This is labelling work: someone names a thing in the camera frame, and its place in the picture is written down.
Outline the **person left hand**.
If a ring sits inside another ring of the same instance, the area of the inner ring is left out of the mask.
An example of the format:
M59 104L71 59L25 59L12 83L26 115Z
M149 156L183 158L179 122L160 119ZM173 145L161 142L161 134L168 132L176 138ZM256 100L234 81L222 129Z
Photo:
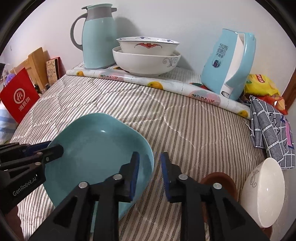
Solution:
M23 231L21 228L21 220L18 217L18 207L15 206L8 214L5 215L6 221L8 225L12 229L12 231L16 234L19 240L24 241Z

